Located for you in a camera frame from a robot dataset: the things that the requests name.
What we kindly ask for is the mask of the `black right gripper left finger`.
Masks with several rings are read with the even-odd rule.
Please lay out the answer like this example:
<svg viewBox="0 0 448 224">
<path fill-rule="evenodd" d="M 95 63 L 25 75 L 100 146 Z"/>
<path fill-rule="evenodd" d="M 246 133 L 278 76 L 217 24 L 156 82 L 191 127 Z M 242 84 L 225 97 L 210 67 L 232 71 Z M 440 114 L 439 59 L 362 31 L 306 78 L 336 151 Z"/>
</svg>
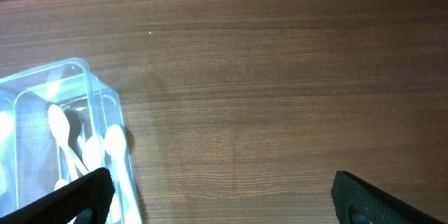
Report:
<svg viewBox="0 0 448 224">
<path fill-rule="evenodd" d="M 2 223 L 105 224 L 115 188 L 101 167 L 1 218 Z"/>
</svg>

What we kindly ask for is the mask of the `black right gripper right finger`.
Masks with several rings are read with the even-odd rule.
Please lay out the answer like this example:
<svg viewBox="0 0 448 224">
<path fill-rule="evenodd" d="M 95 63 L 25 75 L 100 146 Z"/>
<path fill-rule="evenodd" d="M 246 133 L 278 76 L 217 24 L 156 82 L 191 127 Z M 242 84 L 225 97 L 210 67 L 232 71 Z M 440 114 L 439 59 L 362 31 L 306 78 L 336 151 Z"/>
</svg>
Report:
<svg viewBox="0 0 448 224">
<path fill-rule="evenodd" d="M 443 224 L 347 171 L 336 172 L 331 197 L 340 224 Z"/>
</svg>

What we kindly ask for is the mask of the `thin-handled white plastic spoon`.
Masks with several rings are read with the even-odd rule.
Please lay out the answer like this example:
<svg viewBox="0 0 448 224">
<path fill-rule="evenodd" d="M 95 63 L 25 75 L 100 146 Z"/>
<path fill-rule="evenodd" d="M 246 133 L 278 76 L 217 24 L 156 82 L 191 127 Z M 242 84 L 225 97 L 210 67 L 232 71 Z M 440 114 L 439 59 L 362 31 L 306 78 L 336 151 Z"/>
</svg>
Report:
<svg viewBox="0 0 448 224">
<path fill-rule="evenodd" d="M 67 186 L 68 184 L 69 184 L 68 180 L 61 178 L 56 182 L 56 184 L 54 186 L 54 191 L 59 190 L 60 188 Z"/>
</svg>

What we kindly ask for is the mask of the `cream yellow plastic spoon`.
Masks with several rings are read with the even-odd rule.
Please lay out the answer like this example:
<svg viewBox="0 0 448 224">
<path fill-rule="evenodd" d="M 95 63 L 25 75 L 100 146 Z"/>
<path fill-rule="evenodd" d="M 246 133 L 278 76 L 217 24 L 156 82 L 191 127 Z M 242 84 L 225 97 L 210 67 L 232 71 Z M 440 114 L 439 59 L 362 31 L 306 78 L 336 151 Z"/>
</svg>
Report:
<svg viewBox="0 0 448 224">
<path fill-rule="evenodd" d="M 91 136 L 82 146 L 82 161 L 89 172 L 102 167 L 104 161 L 104 139 L 102 136 Z"/>
</svg>

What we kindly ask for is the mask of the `broad white plastic spoon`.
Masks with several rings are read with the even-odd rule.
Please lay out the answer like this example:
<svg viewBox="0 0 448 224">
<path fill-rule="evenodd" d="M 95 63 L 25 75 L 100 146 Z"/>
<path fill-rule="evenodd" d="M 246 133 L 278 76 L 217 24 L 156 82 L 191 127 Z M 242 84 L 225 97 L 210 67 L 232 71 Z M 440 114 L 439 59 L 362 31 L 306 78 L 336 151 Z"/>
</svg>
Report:
<svg viewBox="0 0 448 224">
<path fill-rule="evenodd" d="M 81 148 L 86 141 L 84 141 L 81 136 L 78 136 L 78 138 L 77 138 L 77 143 L 80 147 L 81 153 L 82 153 Z M 84 165 L 82 158 L 79 159 L 77 154 L 72 153 L 72 158 L 73 158 L 76 168 L 82 175 L 86 175 L 88 172 L 90 172 L 87 170 L 86 166 Z M 118 196 L 114 193 L 112 201 L 111 201 L 111 205 L 109 208 L 108 220 L 106 222 L 107 223 L 119 223 L 120 219 L 121 219 L 121 210 L 120 210 L 120 206 L 119 206 Z"/>
</svg>

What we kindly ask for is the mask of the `thick-handled white plastic spoon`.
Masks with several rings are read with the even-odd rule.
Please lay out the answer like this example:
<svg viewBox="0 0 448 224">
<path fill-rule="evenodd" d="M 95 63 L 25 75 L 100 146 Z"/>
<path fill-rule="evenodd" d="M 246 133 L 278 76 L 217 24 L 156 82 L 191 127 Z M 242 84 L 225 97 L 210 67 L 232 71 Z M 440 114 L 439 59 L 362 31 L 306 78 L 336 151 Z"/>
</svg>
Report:
<svg viewBox="0 0 448 224">
<path fill-rule="evenodd" d="M 104 140 L 106 152 L 115 162 L 121 191 L 129 202 L 128 210 L 125 212 L 125 222 L 142 224 L 139 205 L 137 204 L 137 198 L 125 163 L 127 142 L 122 127 L 117 124 L 109 126 Z"/>
</svg>

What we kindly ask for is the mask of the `slim white plastic spoon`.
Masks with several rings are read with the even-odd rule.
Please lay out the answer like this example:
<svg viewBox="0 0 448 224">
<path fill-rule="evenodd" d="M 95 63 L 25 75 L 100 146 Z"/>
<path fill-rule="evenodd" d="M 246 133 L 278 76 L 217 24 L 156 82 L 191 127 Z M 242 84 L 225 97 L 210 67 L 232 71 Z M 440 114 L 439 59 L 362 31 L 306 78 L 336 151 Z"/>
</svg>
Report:
<svg viewBox="0 0 448 224">
<path fill-rule="evenodd" d="M 69 147 L 70 124 L 63 110 L 58 105 L 52 104 L 48 107 L 48 125 L 57 145 L 65 155 L 71 180 L 77 180 L 78 172 L 76 171 Z"/>
</svg>

